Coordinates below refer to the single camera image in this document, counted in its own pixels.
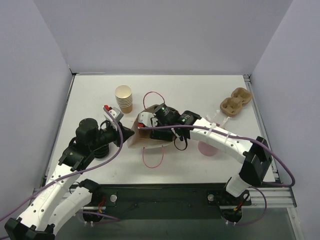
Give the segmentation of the cakes paper gift bag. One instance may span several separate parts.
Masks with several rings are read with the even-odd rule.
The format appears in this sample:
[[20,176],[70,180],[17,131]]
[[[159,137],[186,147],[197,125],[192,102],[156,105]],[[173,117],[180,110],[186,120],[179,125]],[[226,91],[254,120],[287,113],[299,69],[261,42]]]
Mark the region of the cakes paper gift bag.
[[[162,98],[162,102],[163,103],[165,102],[165,99],[163,98],[163,96],[160,93],[158,93],[156,91],[149,91],[143,96],[143,99],[142,99],[143,110],[140,113],[142,113],[142,112],[153,113],[154,112],[154,107],[156,106],[156,104],[147,107],[146,103],[145,103],[146,97],[149,94],[157,94]],[[151,130],[143,130],[143,128],[138,128],[139,114],[137,115],[137,117],[131,127],[131,130],[134,131],[134,135],[128,140],[127,146],[129,149],[141,149],[143,164],[149,169],[155,169],[155,168],[159,167],[164,160],[164,156],[165,156],[164,147],[172,144],[176,137],[175,137],[175,135],[173,136],[174,137],[173,141],[163,141],[163,140],[151,139],[150,138]],[[148,165],[145,160],[145,151],[149,150],[149,149],[158,149],[158,148],[161,149],[161,160],[156,165],[153,165],[153,166]]]

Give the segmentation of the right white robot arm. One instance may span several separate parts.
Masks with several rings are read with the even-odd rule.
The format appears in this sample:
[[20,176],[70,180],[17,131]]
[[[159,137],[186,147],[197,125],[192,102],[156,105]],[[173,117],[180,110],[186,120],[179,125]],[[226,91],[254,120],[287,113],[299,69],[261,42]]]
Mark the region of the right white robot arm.
[[165,103],[152,106],[151,113],[157,120],[157,125],[151,131],[157,137],[165,133],[167,137],[204,142],[242,164],[239,172],[228,180],[221,192],[225,203],[233,204],[247,188],[263,183],[272,163],[267,141],[263,137],[251,139],[238,136],[197,113],[186,110],[180,114]]

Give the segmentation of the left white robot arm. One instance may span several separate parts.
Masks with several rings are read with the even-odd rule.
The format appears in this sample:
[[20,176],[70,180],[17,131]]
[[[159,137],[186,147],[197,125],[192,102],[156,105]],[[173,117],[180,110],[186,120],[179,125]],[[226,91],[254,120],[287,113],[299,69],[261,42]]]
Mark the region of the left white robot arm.
[[74,193],[66,200],[63,196],[85,172],[95,158],[106,156],[104,147],[114,143],[119,149],[134,135],[134,131],[123,126],[118,120],[105,121],[100,128],[93,118],[80,121],[68,147],[63,151],[58,164],[47,184],[35,193],[33,202],[17,218],[5,223],[5,231],[11,240],[53,240],[60,228],[78,210],[89,204],[100,203],[100,185],[92,180],[80,182]]

